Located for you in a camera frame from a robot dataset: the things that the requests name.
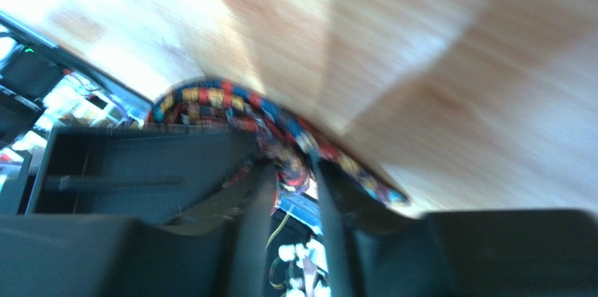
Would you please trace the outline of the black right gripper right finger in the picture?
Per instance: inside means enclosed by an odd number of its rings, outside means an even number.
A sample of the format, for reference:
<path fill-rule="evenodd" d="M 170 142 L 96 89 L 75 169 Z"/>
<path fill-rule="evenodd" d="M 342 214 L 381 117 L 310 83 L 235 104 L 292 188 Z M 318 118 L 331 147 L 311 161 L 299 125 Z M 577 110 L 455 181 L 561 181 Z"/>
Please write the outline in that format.
<path fill-rule="evenodd" d="M 386 209 L 314 165 L 334 296 L 596 296 L 597 217 L 580 210 Z"/>

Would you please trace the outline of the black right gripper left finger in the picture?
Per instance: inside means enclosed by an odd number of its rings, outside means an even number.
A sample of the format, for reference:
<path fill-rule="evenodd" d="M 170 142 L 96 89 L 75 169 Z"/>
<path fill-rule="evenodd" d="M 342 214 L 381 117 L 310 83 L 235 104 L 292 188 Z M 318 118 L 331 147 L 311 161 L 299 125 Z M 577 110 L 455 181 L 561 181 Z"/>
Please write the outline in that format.
<path fill-rule="evenodd" d="M 274 166 L 175 225 L 111 215 L 1 217 L 2 296 L 261 296 Z"/>

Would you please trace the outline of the multicoloured checked patterned tie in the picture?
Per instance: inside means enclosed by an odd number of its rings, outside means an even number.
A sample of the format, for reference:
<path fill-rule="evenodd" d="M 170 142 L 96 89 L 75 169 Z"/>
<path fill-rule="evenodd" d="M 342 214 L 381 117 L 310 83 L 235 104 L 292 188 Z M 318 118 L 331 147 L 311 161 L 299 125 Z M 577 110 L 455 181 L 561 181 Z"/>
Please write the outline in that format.
<path fill-rule="evenodd" d="M 254 133 L 262 154 L 275 164 L 282 192 L 305 191 L 314 174 L 313 165 L 327 161 L 385 206 L 409 203 L 406 194 L 383 182 L 303 118 L 226 79 L 196 79 L 172 88 L 153 104 L 146 121 Z"/>

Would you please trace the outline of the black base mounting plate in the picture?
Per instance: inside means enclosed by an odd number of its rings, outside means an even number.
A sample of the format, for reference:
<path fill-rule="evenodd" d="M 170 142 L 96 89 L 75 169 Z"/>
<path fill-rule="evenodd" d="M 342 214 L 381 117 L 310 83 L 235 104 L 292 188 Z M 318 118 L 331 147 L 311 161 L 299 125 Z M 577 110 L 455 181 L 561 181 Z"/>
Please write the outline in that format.
<path fill-rule="evenodd" d="M 108 110 L 120 114 L 120 124 L 128 125 L 150 108 L 148 99 L 103 74 L 70 52 L 28 30 L 7 15 L 1 16 L 1 36 L 14 40 L 11 52 L 1 60 L 1 144 L 13 143 L 32 131 L 49 110 L 43 99 L 67 78 L 87 78 L 90 93 L 107 103 Z M 105 192 L 57 192 L 54 178 L 69 176 L 113 178 L 118 170 L 134 171 L 133 143 L 114 136 L 90 136 L 67 125 L 58 135 L 59 121 L 51 124 L 48 147 L 39 166 L 27 153 L 16 177 L 1 189 L 3 214 L 108 213 L 136 215 L 150 223 L 164 219 L 164 208 L 153 192 L 133 193 L 111 187 Z"/>

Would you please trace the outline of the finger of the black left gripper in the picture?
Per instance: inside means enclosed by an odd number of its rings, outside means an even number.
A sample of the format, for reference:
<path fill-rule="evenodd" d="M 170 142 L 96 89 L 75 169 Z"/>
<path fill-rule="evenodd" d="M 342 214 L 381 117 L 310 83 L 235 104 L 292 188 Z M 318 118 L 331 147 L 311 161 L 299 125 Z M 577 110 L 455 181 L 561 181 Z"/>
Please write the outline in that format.
<path fill-rule="evenodd" d="M 218 192 L 258 154 L 250 133 L 52 131 L 28 214 L 108 214 L 164 224 Z"/>

